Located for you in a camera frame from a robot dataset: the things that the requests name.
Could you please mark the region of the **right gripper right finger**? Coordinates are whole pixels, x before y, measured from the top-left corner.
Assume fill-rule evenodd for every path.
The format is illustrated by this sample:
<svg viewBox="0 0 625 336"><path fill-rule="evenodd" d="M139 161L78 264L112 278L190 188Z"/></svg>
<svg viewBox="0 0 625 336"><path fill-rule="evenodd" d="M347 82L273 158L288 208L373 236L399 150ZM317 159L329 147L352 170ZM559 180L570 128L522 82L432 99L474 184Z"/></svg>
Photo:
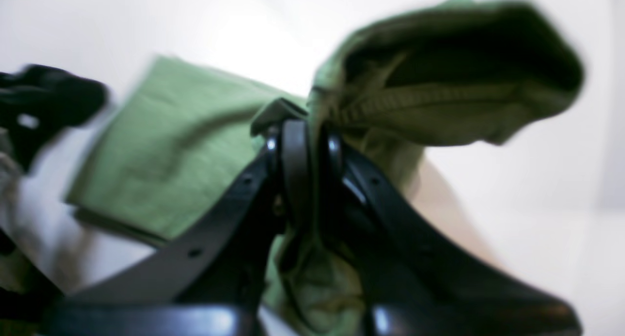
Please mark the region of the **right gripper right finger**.
<svg viewBox="0 0 625 336"><path fill-rule="evenodd" d="M365 298L366 336L580 336L564 300L440 233L332 127L321 129L320 234L344 245Z"/></svg>

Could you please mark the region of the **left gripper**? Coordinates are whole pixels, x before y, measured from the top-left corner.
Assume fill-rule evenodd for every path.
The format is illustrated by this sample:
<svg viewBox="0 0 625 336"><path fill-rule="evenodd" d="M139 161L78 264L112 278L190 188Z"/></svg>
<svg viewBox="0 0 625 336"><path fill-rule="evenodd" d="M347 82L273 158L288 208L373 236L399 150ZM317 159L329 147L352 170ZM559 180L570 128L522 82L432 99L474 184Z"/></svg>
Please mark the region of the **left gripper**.
<svg viewBox="0 0 625 336"><path fill-rule="evenodd" d="M38 152L67 127L80 127L108 103L107 87L56 67L27 65L0 75L0 124L14 160L28 173Z"/></svg>

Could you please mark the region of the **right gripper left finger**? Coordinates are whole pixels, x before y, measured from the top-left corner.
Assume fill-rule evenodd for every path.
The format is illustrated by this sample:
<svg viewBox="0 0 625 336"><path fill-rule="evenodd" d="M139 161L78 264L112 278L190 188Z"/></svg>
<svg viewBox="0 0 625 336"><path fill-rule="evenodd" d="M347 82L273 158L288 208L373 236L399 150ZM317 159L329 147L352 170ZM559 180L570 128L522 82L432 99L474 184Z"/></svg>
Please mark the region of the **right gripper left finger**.
<svg viewBox="0 0 625 336"><path fill-rule="evenodd" d="M270 128L261 153L191 229L151 256L67 297L46 336L260 336L272 242L284 229L286 174L306 174L307 125Z"/></svg>

